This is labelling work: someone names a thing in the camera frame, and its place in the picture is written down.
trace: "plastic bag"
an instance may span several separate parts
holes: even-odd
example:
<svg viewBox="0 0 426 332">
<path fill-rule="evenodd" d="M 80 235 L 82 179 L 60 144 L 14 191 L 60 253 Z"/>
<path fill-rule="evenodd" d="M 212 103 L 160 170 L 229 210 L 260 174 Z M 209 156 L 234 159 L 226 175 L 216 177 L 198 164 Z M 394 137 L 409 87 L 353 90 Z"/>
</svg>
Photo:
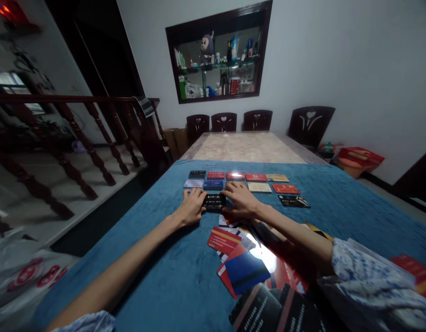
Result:
<svg viewBox="0 0 426 332">
<path fill-rule="evenodd" d="M 30 330 L 38 304 L 79 260 L 23 236 L 20 227 L 0 240 L 0 331 Z"/>
</svg>

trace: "stuffed toy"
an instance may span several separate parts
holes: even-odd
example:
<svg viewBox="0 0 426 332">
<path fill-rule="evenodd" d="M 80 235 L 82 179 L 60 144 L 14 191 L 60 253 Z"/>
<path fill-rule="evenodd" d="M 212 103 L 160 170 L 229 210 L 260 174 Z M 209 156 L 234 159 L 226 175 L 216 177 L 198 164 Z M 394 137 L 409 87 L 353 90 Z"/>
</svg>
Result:
<svg viewBox="0 0 426 332">
<path fill-rule="evenodd" d="M 203 65 L 211 64 L 211 55 L 214 53 L 213 36 L 214 31 L 211 35 L 205 35 L 202 38 L 202 44 L 200 45 L 200 52 L 202 52 L 200 62 Z"/>
</svg>

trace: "table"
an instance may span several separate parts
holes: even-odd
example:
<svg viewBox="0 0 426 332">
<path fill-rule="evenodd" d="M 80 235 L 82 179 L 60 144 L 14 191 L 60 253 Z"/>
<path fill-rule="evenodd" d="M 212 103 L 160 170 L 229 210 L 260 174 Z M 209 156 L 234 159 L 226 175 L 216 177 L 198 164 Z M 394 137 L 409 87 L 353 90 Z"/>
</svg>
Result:
<svg viewBox="0 0 426 332">
<path fill-rule="evenodd" d="M 271 131 L 204 133 L 180 159 L 327 164 L 285 133 Z"/>
<path fill-rule="evenodd" d="M 360 242 L 390 258 L 406 253 L 426 265 L 426 227 L 331 165 L 221 160 L 179 160 L 73 267 L 38 307 L 40 329 L 136 241 L 182 202 L 190 170 L 286 174 L 311 205 L 283 207 L 275 193 L 256 193 L 262 202 L 294 220 Z M 199 225 L 171 236 L 151 257 L 115 312 L 116 331 L 232 331 L 235 305 L 217 276 L 220 259 L 207 246 L 218 214 L 205 213 Z"/>
</svg>

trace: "doorway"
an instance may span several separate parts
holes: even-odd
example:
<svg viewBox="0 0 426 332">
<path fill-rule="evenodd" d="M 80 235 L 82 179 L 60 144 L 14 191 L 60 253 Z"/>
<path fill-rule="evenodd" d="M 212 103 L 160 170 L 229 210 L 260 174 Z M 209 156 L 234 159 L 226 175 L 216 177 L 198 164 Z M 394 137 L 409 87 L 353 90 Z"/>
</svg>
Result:
<svg viewBox="0 0 426 332">
<path fill-rule="evenodd" d="M 93 95 L 144 95 L 116 0 L 46 0 L 46 4 Z M 110 110 L 103 106 L 100 110 L 116 142 L 122 143 Z"/>
</svg>

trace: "chair backrest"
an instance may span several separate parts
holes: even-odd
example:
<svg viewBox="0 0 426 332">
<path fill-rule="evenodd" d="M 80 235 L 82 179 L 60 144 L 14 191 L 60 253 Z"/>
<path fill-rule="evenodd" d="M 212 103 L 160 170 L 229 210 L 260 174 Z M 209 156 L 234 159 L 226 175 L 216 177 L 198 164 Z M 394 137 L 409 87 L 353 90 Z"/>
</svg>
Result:
<svg viewBox="0 0 426 332">
<path fill-rule="evenodd" d="M 244 113 L 244 131 L 270 130 L 273 111 L 256 110 Z"/>
<path fill-rule="evenodd" d="M 218 113 L 211 116 L 213 132 L 236 131 L 236 113 Z"/>
<path fill-rule="evenodd" d="M 188 143 L 193 144 L 203 133 L 210 131 L 210 116 L 204 114 L 190 115 L 186 118 Z"/>
<path fill-rule="evenodd" d="M 313 148 L 319 146 L 335 108 L 309 106 L 295 109 L 291 114 L 288 136 L 297 143 Z"/>
</svg>

